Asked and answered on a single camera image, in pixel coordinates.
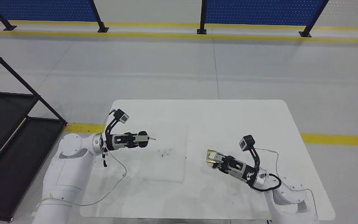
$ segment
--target black metal post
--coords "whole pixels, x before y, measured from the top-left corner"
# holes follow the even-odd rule
[[[319,16],[321,15],[321,13],[323,12],[325,6],[327,5],[329,0],[323,0],[322,5],[320,6],[320,8],[318,9],[317,13],[314,15],[311,23],[306,26],[306,28],[303,31],[299,31],[298,33],[301,35],[301,37],[303,38],[311,38],[312,36],[309,34],[309,32],[311,31],[312,27],[314,26],[314,24],[317,22]]]
[[[205,26],[207,2],[208,2],[207,0],[201,1],[200,29],[196,30],[197,34],[206,34],[206,29],[204,28],[204,26]]]
[[[38,98],[54,115],[57,116],[65,125],[68,125],[65,119],[59,115],[45,100],[42,98],[19,74],[15,72],[5,61],[0,57],[0,64],[2,64],[17,80],[19,80],[36,98]]]
[[[5,20],[4,17],[2,17],[1,15],[0,15],[0,21],[1,21],[1,22],[4,24],[4,26],[6,27],[6,28],[4,29],[4,31],[11,31],[11,30],[13,30],[13,29],[16,28],[16,26],[11,25],[11,24],[9,23],[9,21]]]
[[[98,25],[100,26],[100,29],[98,32],[107,32],[109,27],[105,27],[105,24],[101,21],[100,15],[98,14],[95,2],[93,0],[89,0],[89,3],[91,4],[93,13],[95,14],[96,20],[98,22]]]

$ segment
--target black shelf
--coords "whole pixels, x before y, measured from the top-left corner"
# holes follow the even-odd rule
[[[1,57],[0,64],[32,93],[0,92],[0,221],[12,222],[16,208],[68,123]],[[58,119],[29,117],[38,101]]]
[[[37,99],[32,94],[0,92],[0,148],[11,137],[36,102]]]
[[[64,123],[58,119],[26,118],[0,152],[0,220],[10,221],[27,188],[41,168]]]

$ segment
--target blue perforated panel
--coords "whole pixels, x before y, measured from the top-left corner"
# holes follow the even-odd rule
[[[323,0],[208,0],[207,24],[307,26]]]
[[[96,21],[89,0],[0,0],[6,20]]]

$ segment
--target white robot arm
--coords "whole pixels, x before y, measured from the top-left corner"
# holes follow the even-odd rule
[[[86,189],[95,157],[102,155],[106,167],[105,155],[119,148],[146,147],[151,138],[145,131],[138,134],[111,134],[117,122],[125,123],[129,117],[121,110],[113,110],[114,119],[105,131],[88,138],[77,134],[67,134],[59,143],[56,155],[52,158],[44,177],[43,194],[32,224],[66,224],[70,210],[81,191]]]
[[[264,192],[268,210],[273,224],[319,224],[315,210],[311,209],[305,201],[306,193],[302,185],[298,185],[284,177],[284,183],[274,174],[268,174],[260,168],[260,158],[254,148],[255,140],[252,136],[245,136],[239,142],[242,151],[250,151],[255,166],[249,166],[232,156],[208,150],[206,163],[213,169],[245,182],[250,188]],[[296,213],[280,211],[279,206],[297,204]]]

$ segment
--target yellow floor stripe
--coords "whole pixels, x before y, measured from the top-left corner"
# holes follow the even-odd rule
[[[132,38],[201,38],[201,39],[232,39],[232,40],[276,40],[276,41],[315,41],[358,43],[358,38],[329,38],[300,36],[261,36],[261,35],[227,35],[227,34],[180,34],[163,32],[81,32],[81,31],[0,31],[0,35],[37,35],[37,36],[98,36],[98,37],[132,37]]]
[[[82,132],[82,133],[100,133],[102,124],[88,123],[70,123],[64,129],[65,132]],[[318,133],[301,133],[304,143],[312,144],[341,144],[348,146],[358,146],[358,136],[343,134],[318,134]]]
[[[358,136],[343,134],[315,134],[301,133],[304,143],[313,144],[345,144],[349,146],[358,146]]]
[[[9,20],[11,24],[39,24],[39,25],[77,25],[77,26],[98,26],[97,22],[72,22],[72,21],[28,21]],[[106,26],[163,26],[163,27],[197,27],[199,23],[167,23],[167,22],[105,22]],[[284,26],[284,25],[247,25],[247,24],[205,24],[205,28],[242,28],[242,29],[284,29],[303,30],[305,26]],[[358,27],[346,26],[314,26],[313,30],[338,30],[358,31]]]
[[[70,123],[65,127],[64,132],[100,133],[102,124]]]

